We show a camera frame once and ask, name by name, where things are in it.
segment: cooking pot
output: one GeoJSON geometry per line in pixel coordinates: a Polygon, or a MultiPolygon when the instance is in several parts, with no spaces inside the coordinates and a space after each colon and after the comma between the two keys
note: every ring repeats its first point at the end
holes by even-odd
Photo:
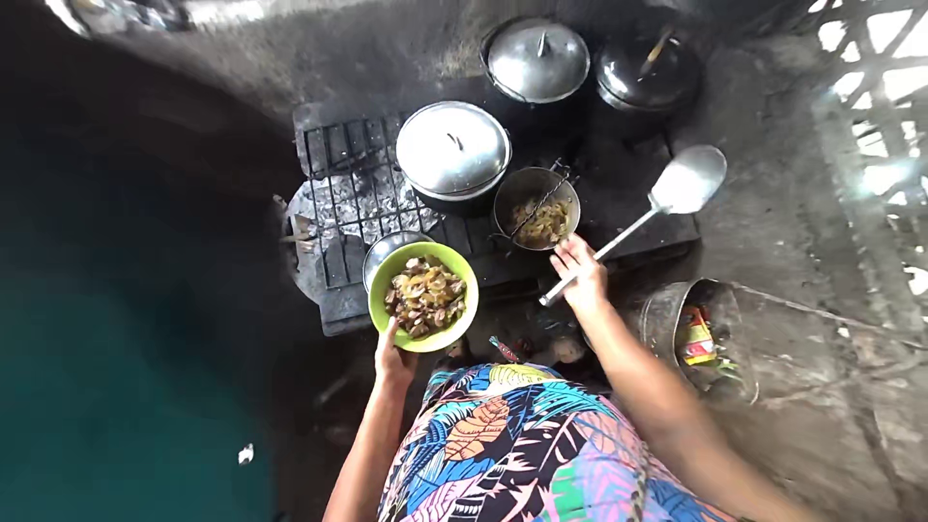
{"type": "Polygon", "coordinates": [[[589,73],[590,56],[579,34],[540,19],[513,19],[496,27],[481,45],[481,61],[493,85],[526,103],[569,97],[589,73]]]}
{"type": "Polygon", "coordinates": [[[619,111],[669,116],[696,97],[700,66],[666,33],[658,41],[610,42],[596,59],[599,97],[619,111]]]}
{"type": "Polygon", "coordinates": [[[553,170],[559,165],[559,163],[555,163],[551,169],[528,167],[513,172],[506,176],[496,193],[496,199],[493,202],[493,216],[496,220],[496,226],[499,227],[503,235],[509,237],[513,243],[526,250],[544,252],[552,250],[557,243],[552,243],[544,248],[536,248],[519,242],[512,235],[515,228],[519,226],[519,223],[512,222],[512,211],[515,208],[532,200],[541,203],[545,196],[551,192],[547,199],[548,202],[567,202],[567,229],[564,232],[564,237],[576,231],[577,225],[580,223],[580,198],[577,197],[574,186],[568,181],[570,177],[569,170],[565,172],[564,176],[553,170]]]}
{"type": "Polygon", "coordinates": [[[512,158],[506,129],[476,105],[440,101],[414,112],[396,139],[396,162],[420,198],[441,212],[485,199],[512,158]]]}

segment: ladle handle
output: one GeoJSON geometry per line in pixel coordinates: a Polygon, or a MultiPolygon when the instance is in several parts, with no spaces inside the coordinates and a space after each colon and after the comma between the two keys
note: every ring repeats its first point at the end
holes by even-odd
{"type": "MultiPolygon", "coordinates": [[[[635,223],[632,223],[631,227],[623,230],[622,233],[616,236],[614,240],[609,241],[606,244],[606,246],[600,248],[598,252],[593,254],[593,259],[596,259],[597,261],[599,261],[606,255],[609,255],[609,252],[615,250],[615,247],[618,246],[620,242],[624,241],[625,238],[632,235],[632,232],[641,228],[641,226],[644,225],[649,219],[659,214],[660,212],[661,212],[661,209],[657,208],[656,206],[652,207],[650,211],[648,211],[647,214],[640,217],[638,221],[636,221],[635,223]]],[[[562,279],[561,282],[559,282],[558,284],[554,285],[554,288],[552,288],[551,290],[548,290],[547,294],[544,294],[541,297],[539,297],[538,302],[546,307],[550,307],[551,305],[554,304],[555,301],[558,300],[559,297],[561,297],[561,293],[564,291],[565,288],[567,288],[567,285],[574,282],[575,279],[577,279],[577,276],[575,273],[571,272],[570,274],[567,274],[567,277],[562,279]]]]}

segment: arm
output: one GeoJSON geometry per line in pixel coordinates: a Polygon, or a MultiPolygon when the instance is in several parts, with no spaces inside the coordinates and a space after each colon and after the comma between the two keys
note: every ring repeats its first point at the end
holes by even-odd
{"type": "Polygon", "coordinates": [[[406,391],[416,372],[416,354],[393,345],[396,319],[390,318],[374,356],[377,378],[364,410],[354,445],[342,465],[323,522],[356,522],[377,518],[383,482],[400,444],[406,391]]]}
{"type": "Polygon", "coordinates": [[[818,520],[735,454],[693,391],[628,331],[606,297],[606,270],[586,242],[571,235],[555,253],[551,264],[560,275],[580,274],[564,298],[654,455],[694,493],[733,515],[758,522],[818,520]]]}

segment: floral dress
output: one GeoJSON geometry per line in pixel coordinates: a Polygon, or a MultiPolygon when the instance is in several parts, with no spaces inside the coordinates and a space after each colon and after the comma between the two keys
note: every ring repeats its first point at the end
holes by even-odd
{"type": "Polygon", "coordinates": [[[657,461],[606,398],[549,368],[436,372],[380,522],[730,521],[657,461]]]}

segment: cooked meat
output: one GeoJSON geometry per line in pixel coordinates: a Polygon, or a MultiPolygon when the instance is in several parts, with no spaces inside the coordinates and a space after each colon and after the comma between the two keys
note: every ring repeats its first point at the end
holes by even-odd
{"type": "Polygon", "coordinates": [[[434,255],[409,259],[390,283],[387,313],[413,338],[439,332],[464,314],[467,284],[434,255]]]}

